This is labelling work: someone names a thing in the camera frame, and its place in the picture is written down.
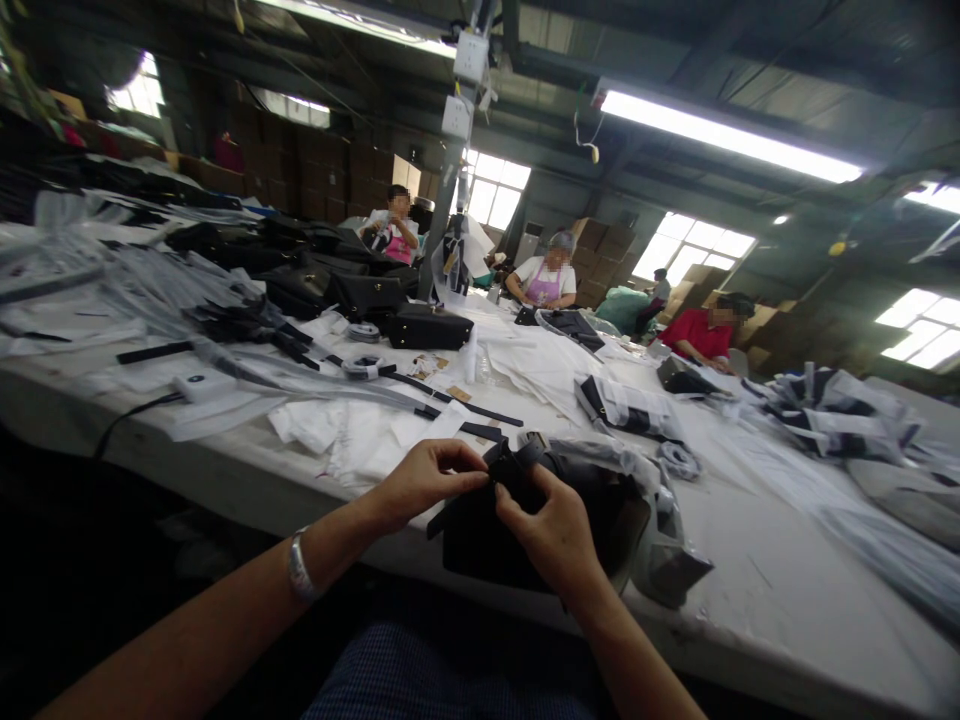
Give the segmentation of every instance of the white table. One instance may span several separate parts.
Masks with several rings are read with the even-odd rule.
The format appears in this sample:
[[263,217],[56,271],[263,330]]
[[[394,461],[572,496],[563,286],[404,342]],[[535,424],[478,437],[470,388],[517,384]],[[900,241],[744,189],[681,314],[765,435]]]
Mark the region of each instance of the white table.
[[[0,421],[34,445],[90,455],[110,419],[150,398],[119,391],[90,400],[79,392],[77,379],[110,365],[117,352],[130,347],[114,344],[0,361]],[[621,361],[608,367],[625,382],[659,389],[650,368]],[[477,404],[523,418],[527,429],[574,427],[554,408],[515,390],[481,385],[468,390]],[[318,476],[318,458],[297,443],[283,445],[264,417],[175,444],[158,429],[170,412],[158,408],[121,424],[110,461],[224,517],[280,536],[357,492]],[[648,600],[632,584],[624,592],[625,602],[668,662],[815,717],[954,716],[957,651],[751,470],[737,444],[745,431],[692,404],[679,405],[678,412],[706,466],[696,484],[678,483],[683,522],[716,570],[691,590],[680,611]],[[486,418],[473,419],[487,423]],[[476,438],[462,437],[484,450]],[[843,473],[792,450],[784,452],[856,495]],[[576,632],[554,597],[444,571],[441,543],[426,542],[425,522],[418,518],[382,539],[363,560]]]

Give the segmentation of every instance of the silver bracelet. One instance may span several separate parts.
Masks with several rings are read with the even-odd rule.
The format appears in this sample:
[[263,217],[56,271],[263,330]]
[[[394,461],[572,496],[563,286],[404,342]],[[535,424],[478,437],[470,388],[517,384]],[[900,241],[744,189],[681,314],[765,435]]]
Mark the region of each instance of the silver bracelet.
[[307,572],[307,566],[303,562],[303,551],[300,549],[300,536],[303,535],[307,527],[302,527],[293,535],[293,542],[290,543],[290,558],[287,568],[290,572],[290,584],[293,585],[297,596],[307,603],[316,602],[323,595],[317,590],[310,579],[310,573]]

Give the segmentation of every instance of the factory floor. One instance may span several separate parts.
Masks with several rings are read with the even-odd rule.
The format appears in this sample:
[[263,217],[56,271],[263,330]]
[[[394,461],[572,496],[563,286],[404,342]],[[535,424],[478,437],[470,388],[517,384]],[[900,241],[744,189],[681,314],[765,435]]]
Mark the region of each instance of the factory floor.
[[[132,473],[36,450],[0,428],[4,718],[32,716],[97,662],[209,587],[212,578],[274,542]],[[352,568],[209,717],[299,718],[374,593],[395,582],[364,565]],[[711,718],[799,717],[696,678],[682,679]]]

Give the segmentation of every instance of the black hair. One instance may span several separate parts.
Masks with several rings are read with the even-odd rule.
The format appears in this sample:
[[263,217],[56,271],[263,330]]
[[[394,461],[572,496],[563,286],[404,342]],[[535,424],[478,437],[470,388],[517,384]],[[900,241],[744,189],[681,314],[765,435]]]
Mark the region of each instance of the black hair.
[[387,201],[396,199],[398,195],[406,195],[410,198],[410,191],[407,190],[403,185],[391,185],[387,188]]
[[733,310],[737,315],[752,318],[756,313],[753,300],[744,293],[725,293],[717,298],[717,307]]

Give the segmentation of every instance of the metal pole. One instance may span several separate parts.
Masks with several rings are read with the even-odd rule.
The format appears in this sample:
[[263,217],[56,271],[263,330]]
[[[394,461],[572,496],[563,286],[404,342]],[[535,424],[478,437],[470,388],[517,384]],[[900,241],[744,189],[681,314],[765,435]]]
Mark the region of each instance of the metal pole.
[[[490,37],[490,26],[493,23],[496,10],[497,3],[492,0],[474,0],[473,12],[470,17],[471,19],[479,18],[476,31],[484,37]],[[461,86],[460,94],[476,105],[478,88],[463,83],[461,83]],[[467,146],[465,141],[457,138],[445,138],[445,141],[447,150],[443,156],[443,168],[440,172],[440,190],[437,193],[433,220],[430,223],[430,236],[427,238],[427,246],[424,248],[423,263],[420,265],[420,285],[417,289],[417,297],[420,300],[430,299],[430,290],[433,287],[430,259],[440,246],[447,231],[450,210],[456,209],[453,190],[457,184],[463,150]]]

